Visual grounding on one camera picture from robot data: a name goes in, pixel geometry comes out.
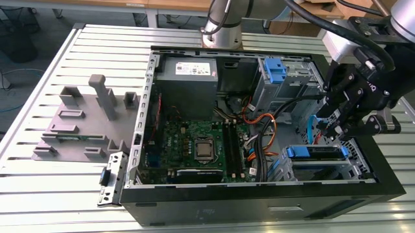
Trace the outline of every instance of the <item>motherboard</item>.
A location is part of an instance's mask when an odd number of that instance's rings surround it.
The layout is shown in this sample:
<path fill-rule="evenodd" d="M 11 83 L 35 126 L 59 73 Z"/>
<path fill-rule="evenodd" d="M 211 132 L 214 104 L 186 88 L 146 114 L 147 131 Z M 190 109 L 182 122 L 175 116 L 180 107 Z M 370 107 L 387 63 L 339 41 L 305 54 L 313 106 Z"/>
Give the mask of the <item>motherboard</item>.
<path fill-rule="evenodd" d="M 162 146 L 146 154 L 140 180 L 151 184 L 250 182 L 243 159 L 247 126 L 219 121 L 166 122 Z"/>

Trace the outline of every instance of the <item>open computer tower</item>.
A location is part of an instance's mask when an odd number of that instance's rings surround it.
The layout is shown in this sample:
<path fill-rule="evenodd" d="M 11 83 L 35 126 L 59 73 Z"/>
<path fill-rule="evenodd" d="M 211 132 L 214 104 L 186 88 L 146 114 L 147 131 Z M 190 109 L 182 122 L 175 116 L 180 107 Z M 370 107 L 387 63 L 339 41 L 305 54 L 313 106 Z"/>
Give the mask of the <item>open computer tower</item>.
<path fill-rule="evenodd" d="M 159 226 L 334 218 L 403 195 L 371 136 L 310 144 L 319 100 L 292 105 L 268 128 L 264 143 L 276 136 L 256 182 L 250 140 L 262 122 L 243 115 L 322 93 L 327 69 L 323 55 L 152 47 L 131 151 L 110 157 L 98 205 L 120 204 L 143 226 Z"/>

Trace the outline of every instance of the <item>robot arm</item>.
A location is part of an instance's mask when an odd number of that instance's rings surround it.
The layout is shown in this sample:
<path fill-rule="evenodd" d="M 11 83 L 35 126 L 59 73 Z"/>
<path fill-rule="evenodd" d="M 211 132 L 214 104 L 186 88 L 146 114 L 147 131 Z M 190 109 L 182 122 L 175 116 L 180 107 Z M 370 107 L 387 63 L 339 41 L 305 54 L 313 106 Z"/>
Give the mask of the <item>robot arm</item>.
<path fill-rule="evenodd" d="M 329 117 L 339 110 L 335 121 L 321 124 L 323 135 L 349 140 L 359 135 L 401 133 L 401 124 L 391 108 L 403 95 L 415 89 L 415 2 L 399 0 L 393 15 L 382 19 L 351 17 L 337 24 L 365 35 L 385 48 L 394 61 L 394 70 L 373 51 L 329 32 L 323 42 L 333 56 L 330 72 L 323 85 L 327 96 L 318 117 Z M 365 116 L 373 111 L 377 114 Z"/>
<path fill-rule="evenodd" d="M 325 105 L 317 115 L 326 118 L 337 112 L 337 117 L 330 124 L 319 125 L 323 135 L 349 140 L 358 135 L 401 133 L 391 108 L 415 89 L 415 1 L 399 0 L 391 16 L 382 7 L 386 15 L 382 19 L 351 17 L 331 23 L 307 12 L 294 0 L 214 0 L 202 30 L 204 45 L 238 48 L 242 17 L 274 18 L 286 5 L 327 30 L 323 42 L 333 63 L 323 85 Z M 363 117 L 373 111 L 378 113 L 363 123 Z"/>
<path fill-rule="evenodd" d="M 236 49 L 242 44 L 242 18 L 274 19 L 286 8 L 283 0 L 212 0 L 202 29 L 208 48 Z"/>

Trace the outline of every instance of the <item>metal side panel bracket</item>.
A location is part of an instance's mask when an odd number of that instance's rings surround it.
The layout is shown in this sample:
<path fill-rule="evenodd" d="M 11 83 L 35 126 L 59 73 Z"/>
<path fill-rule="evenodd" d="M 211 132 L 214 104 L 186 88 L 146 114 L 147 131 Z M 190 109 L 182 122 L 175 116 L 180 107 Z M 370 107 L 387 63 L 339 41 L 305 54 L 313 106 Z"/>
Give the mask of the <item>metal side panel bracket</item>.
<path fill-rule="evenodd" d="M 124 183 L 128 156 L 124 152 L 111 154 L 108 164 L 103 169 L 99 184 L 98 207 L 119 207 L 122 188 Z"/>

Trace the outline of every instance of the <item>sticker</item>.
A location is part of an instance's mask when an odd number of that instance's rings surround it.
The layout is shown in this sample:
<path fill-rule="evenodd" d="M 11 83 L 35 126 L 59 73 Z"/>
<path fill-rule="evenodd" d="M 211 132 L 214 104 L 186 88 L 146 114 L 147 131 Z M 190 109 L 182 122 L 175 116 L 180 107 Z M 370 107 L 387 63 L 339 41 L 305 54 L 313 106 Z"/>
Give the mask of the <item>sticker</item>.
<path fill-rule="evenodd" d="M 250 175 L 256 176 L 256 169 L 255 168 L 250 168 Z"/>
<path fill-rule="evenodd" d="M 127 5 L 127 6 L 144 7 L 144 4 L 127 3 L 126 5 Z"/>
<path fill-rule="evenodd" d="M 210 63 L 179 62 L 176 63 L 176 75 L 211 75 Z"/>

